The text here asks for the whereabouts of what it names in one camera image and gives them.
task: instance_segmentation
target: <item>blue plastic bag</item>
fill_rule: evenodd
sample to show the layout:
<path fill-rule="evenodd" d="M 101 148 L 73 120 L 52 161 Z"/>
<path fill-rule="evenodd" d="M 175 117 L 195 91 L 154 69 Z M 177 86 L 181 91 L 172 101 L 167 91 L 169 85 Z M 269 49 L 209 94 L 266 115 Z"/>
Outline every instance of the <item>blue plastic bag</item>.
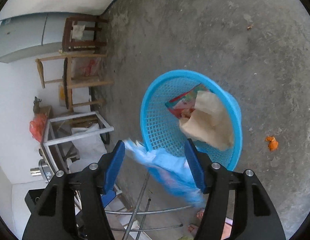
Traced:
<path fill-rule="evenodd" d="M 146 166 L 149 173 L 174 196 L 182 197 L 194 206 L 201 206 L 203 197 L 196 187 L 185 157 L 175 157 L 165 149 L 146 151 L 136 141 L 124 140 L 125 148 L 132 151 L 134 159 Z"/>

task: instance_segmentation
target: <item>gray floor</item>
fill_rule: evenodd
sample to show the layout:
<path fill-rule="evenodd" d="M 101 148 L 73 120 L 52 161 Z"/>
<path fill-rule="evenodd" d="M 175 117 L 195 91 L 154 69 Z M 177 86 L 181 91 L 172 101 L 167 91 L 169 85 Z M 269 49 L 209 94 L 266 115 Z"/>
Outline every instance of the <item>gray floor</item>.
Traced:
<path fill-rule="evenodd" d="M 100 93 L 107 99 L 101 113 L 115 127 L 113 145 L 142 139 L 140 105 L 157 76 L 173 69 L 207 75 L 242 110 L 236 171 L 256 172 L 291 236 L 310 210 L 310 17 L 299 0 L 117 0 L 107 15 L 104 72 L 115 84 Z M 271 134 L 279 141 L 274 152 L 264 142 Z M 131 203 L 145 174 L 125 158 L 118 182 Z M 150 210 L 184 204 L 153 179 L 142 209 L 148 197 Z M 149 232 L 153 240 L 178 239 L 195 212 L 148 216 L 145 227 L 182 222 L 184 228 Z"/>

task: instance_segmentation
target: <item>silver screw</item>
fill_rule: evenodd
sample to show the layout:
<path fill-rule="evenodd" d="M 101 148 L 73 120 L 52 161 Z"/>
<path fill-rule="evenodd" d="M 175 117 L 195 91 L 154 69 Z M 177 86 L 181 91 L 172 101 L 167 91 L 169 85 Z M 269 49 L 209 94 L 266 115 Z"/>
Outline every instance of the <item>silver screw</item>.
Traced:
<path fill-rule="evenodd" d="M 89 166 L 89 169 L 90 170 L 96 170 L 98 168 L 98 164 L 97 163 L 92 163 L 90 166 Z"/>
<path fill-rule="evenodd" d="M 254 172 L 252 170 L 246 170 L 245 173 L 249 177 L 252 177 L 254 175 Z"/>
<path fill-rule="evenodd" d="M 58 171 L 58 172 L 56 172 L 56 176 L 57 177 L 61 177 L 61 176 L 63 176 L 64 175 L 64 171 Z"/>
<path fill-rule="evenodd" d="M 221 167 L 221 165 L 219 163 L 212 163 L 212 168 L 214 170 L 218 170 Z"/>

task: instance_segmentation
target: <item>basket mesh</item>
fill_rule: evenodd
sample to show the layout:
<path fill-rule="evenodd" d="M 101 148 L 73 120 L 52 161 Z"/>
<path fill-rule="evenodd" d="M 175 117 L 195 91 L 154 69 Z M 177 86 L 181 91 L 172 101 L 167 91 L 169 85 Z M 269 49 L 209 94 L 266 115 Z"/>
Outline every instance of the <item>basket mesh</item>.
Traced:
<path fill-rule="evenodd" d="M 187 137 L 180 131 L 178 119 L 168 111 L 165 103 L 198 84 L 198 81 L 189 78 L 172 78 L 159 85 L 151 95 L 146 106 L 146 128 L 153 149 L 165 148 L 174 156 L 185 156 L 184 143 Z M 194 141 L 194 144 L 199 151 L 207 153 L 213 162 L 227 167 L 231 161 L 232 148 L 220 151 L 205 142 Z"/>

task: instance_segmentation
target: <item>wooden chair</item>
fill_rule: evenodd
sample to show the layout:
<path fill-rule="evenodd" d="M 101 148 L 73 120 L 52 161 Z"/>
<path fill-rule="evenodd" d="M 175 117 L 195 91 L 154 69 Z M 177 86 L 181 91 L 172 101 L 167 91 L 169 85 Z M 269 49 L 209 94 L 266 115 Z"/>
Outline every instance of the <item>wooden chair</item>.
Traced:
<path fill-rule="evenodd" d="M 89 41 L 75 41 L 71 38 L 71 31 L 73 30 L 73 25 L 77 22 L 95 22 L 95 27 L 85 27 L 85 31 L 94 31 L 94 39 Z M 98 28 L 97 24 L 99 22 L 108 23 L 108 20 L 101 19 L 98 16 L 93 15 L 78 15 L 74 17 L 68 17 L 65 21 L 64 34 L 62 40 L 62 49 L 65 52 L 68 51 L 79 51 L 79 50 L 96 50 L 98 47 L 106 46 L 106 42 L 96 41 L 96 32 L 102 30 Z"/>
<path fill-rule="evenodd" d="M 35 59 L 35 62 L 37 64 L 37 70 L 38 70 L 39 77 L 40 77 L 40 81 L 42 83 L 42 88 L 45 88 L 45 84 L 62 82 L 63 87 L 64 87 L 66 108 L 70 111 L 73 111 L 73 108 L 77 107 L 77 106 L 88 106 L 88 105 L 105 103 L 104 99 L 100 99 L 100 100 L 96 100 L 96 101 L 89 101 L 89 102 L 84 102 L 84 103 L 79 103 L 79 104 L 73 104 L 72 89 L 114 84 L 113 80 L 100 81 L 99 77 L 97 77 L 97 76 L 73 78 L 71 76 L 72 60 L 73 60 L 73 58 L 79 58 L 79 57 L 82 57 L 82 58 L 83 57 L 106 57 L 106 55 L 104 55 L 104 54 L 70 54 L 70 55 L 60 55 L 60 56 L 53 56 L 53 57 Z M 43 67 L 42 61 L 55 60 L 55 59 L 64 59 L 63 78 L 45 81 L 45 79 L 44 79 L 44 67 Z"/>

